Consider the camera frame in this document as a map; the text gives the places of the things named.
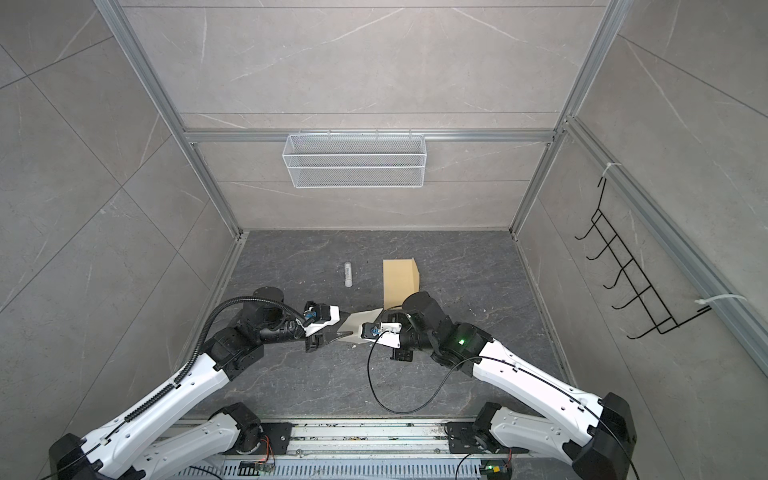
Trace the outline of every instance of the zip tie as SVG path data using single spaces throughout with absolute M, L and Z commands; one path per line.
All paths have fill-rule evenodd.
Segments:
M 724 293 L 722 295 L 711 296 L 710 298 L 703 298 L 703 299 L 694 300 L 694 302 L 698 303 L 699 305 L 707 305 L 709 302 L 713 302 L 715 300 L 720 300 L 721 298 L 737 298 L 739 300 L 746 301 L 746 297 L 745 296 L 736 295 L 735 293 Z
M 615 164 L 613 162 L 608 162 L 605 164 L 605 170 L 603 170 L 603 177 L 605 177 L 605 174 L 608 172 L 608 169 L 611 168 L 612 165 L 621 165 L 621 164 Z

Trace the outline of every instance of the white wire basket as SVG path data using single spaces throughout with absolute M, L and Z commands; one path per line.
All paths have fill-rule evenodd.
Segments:
M 291 134 L 283 160 L 296 188 L 421 187 L 424 135 Z

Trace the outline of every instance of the dark gray floor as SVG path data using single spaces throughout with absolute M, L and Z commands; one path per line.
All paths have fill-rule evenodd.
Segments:
M 426 290 L 455 322 L 490 332 L 510 350 L 563 378 L 533 293 L 509 233 L 495 231 L 254 231 L 250 233 L 224 298 L 277 286 L 286 303 L 307 300 L 336 304 L 345 311 L 382 304 L 382 260 L 415 258 Z M 354 286 L 344 287 L 343 264 L 352 262 Z M 226 325 L 238 307 L 222 314 L 212 331 Z M 370 346 L 335 342 L 314 353 L 303 343 L 268 345 L 263 359 L 195 413 L 245 402 L 257 415 L 385 415 L 366 378 Z M 388 348 L 376 347 L 372 377 L 390 408 L 421 405 L 447 369 L 428 355 L 394 362 Z M 474 416 L 486 402 L 530 412 L 489 384 L 455 372 L 437 398 L 416 415 Z

